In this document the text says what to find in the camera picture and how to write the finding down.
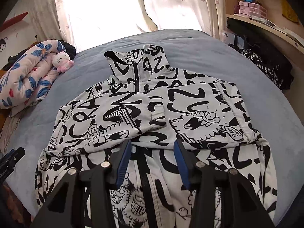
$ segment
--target blue flower pattern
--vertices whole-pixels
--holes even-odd
[[[39,43],[36,46],[39,47],[40,50],[35,50],[34,52],[32,52],[32,55],[35,55],[35,56],[41,56],[42,55],[42,57],[44,57],[48,53],[48,50],[50,50],[51,47],[52,47],[51,44],[47,44],[46,46],[44,46],[43,43]]]
[[[38,48],[40,48],[40,49],[33,51],[31,54],[34,55],[34,56],[37,56],[37,57],[40,56],[41,59],[46,59],[46,55],[48,54],[48,51],[51,49],[52,45],[51,45],[51,44],[44,45],[43,43],[39,43],[39,44],[36,45],[36,47],[38,47]],[[58,51],[58,52],[66,51],[65,48],[64,48],[64,46],[63,46],[60,42],[58,42],[57,51]],[[17,62],[11,67],[11,69],[3,76],[3,78],[1,78],[1,82],[0,82],[0,93],[1,93],[1,91],[2,91],[2,88],[3,88],[4,86],[6,86],[7,83],[8,83],[8,78],[9,78],[10,72],[11,72],[12,70],[15,70],[15,69],[19,68],[19,67],[20,67],[19,61],[20,61],[21,59],[23,59],[23,58],[24,58],[25,56],[27,56],[27,55],[28,55],[28,54],[22,55],[22,56],[17,60]],[[23,84],[23,79],[24,79],[24,76],[23,76],[23,75],[20,75],[20,77],[19,77],[19,82],[18,82],[18,91],[21,90],[21,87],[22,87],[22,84]],[[40,79],[38,80],[38,82],[36,83],[36,81],[35,81],[35,79],[34,79],[33,77],[29,77],[28,79],[29,79],[30,84],[31,84],[31,89],[33,89],[33,90],[34,90],[35,88],[37,88],[38,85],[46,86],[46,87],[42,88],[42,89],[38,92],[37,98],[42,97],[42,96],[44,96],[44,95],[46,95],[46,94],[48,93],[48,91],[49,91],[49,89],[50,89],[50,87],[51,87],[51,83],[50,83],[49,81],[42,81],[42,78],[40,78]],[[31,90],[31,89],[28,89],[28,90],[25,91],[25,96],[26,96],[27,98],[30,98],[31,95],[32,95],[33,92],[34,92],[34,91]],[[2,99],[2,103],[3,103],[3,105],[4,105],[5,107],[12,107],[12,106],[13,106],[13,103],[12,103],[10,97],[7,97],[7,100]]]
[[[34,91],[32,91],[31,89],[27,89],[27,90],[25,91],[25,96],[26,96],[27,98],[30,98],[31,95],[33,94],[33,92],[34,92]]]
[[[36,81],[33,77],[29,77],[29,82],[31,83],[31,88],[34,90],[36,88]]]
[[[7,102],[5,102],[5,101],[2,99],[2,103],[3,103],[3,105],[4,105],[5,107],[13,106],[10,97],[7,97]]]
[[[20,91],[20,89],[21,89],[21,87],[22,87],[22,80],[23,80],[23,75],[20,75],[20,77],[19,77],[18,91]]]
[[[11,70],[17,69],[20,67],[20,63],[19,61],[24,58],[27,54],[22,55],[21,57],[19,57],[19,59],[17,60],[17,62],[11,67]]]
[[[43,95],[47,94],[48,91],[49,91],[49,87],[44,87],[44,88],[42,88],[42,89],[38,92],[37,97],[42,97]]]
[[[51,85],[51,83],[49,81],[41,81],[40,85],[41,86],[49,86],[49,85]]]
[[[59,41],[58,41],[57,51],[58,51],[58,52],[65,51],[64,46],[63,46]]]

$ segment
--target black and white graphic jacket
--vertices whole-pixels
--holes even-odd
[[[252,128],[235,84],[172,68],[155,45],[104,55],[113,75],[59,109],[36,170],[39,206],[68,169],[92,169],[129,138],[124,183],[110,192],[116,226],[188,227],[195,191],[185,190],[177,169],[173,143],[180,137],[211,167],[238,169],[273,218],[277,180],[270,146]],[[85,224],[91,227],[89,188],[85,196]],[[219,190],[215,205],[214,227],[220,227]]]

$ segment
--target pink drawer box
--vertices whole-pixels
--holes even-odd
[[[240,9],[245,10],[245,11],[255,12],[255,13],[261,14],[263,16],[266,16],[266,13],[258,8],[246,7],[246,6],[240,5]]]
[[[249,15],[249,11],[244,10],[244,9],[240,9],[240,12],[239,12],[239,13]]]
[[[246,6],[246,7],[249,6],[247,2],[242,2],[242,1],[239,1],[239,5]]]
[[[262,18],[266,19],[266,16],[263,16],[262,14],[251,12],[251,11],[248,12],[248,15],[252,15],[252,16],[256,16],[256,17],[262,17]]]
[[[257,9],[260,9],[260,10],[263,11],[264,13],[267,13],[267,9],[264,8],[264,7],[262,7],[262,6],[260,6],[260,5],[257,4],[257,3],[251,3],[251,2],[249,2],[249,3],[248,3],[248,6],[249,6],[249,7],[253,7],[253,8],[257,8]]]

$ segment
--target jacket collar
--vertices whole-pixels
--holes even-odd
[[[164,49],[156,45],[144,45],[143,49],[125,53],[107,51],[104,55],[123,84],[147,81],[170,69]]]

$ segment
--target speech bubble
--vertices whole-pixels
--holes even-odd
[[[88,138],[95,138],[95,137],[97,137],[99,132],[100,132],[100,129],[97,128],[97,124],[92,124],[88,129],[87,136],[88,136]]]
[[[230,127],[230,126],[225,126],[225,133],[226,134],[229,134],[229,136],[235,140],[235,141],[240,141],[243,139],[243,135],[238,131],[236,130],[235,128],[233,127]]]

